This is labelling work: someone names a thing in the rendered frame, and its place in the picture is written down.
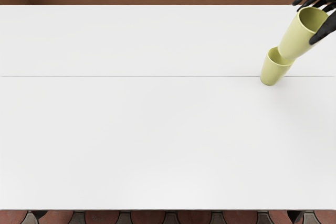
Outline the yellow-green cup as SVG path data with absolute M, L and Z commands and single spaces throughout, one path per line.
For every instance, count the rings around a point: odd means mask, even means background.
M 282 57 L 278 47 L 267 52 L 260 74 L 260 80 L 267 86 L 275 85 L 291 68 L 293 61 Z
M 295 61 L 309 51 L 313 47 L 309 44 L 310 38 L 328 17 L 326 12 L 316 7 L 300 9 L 278 45 L 279 54 L 289 61 Z

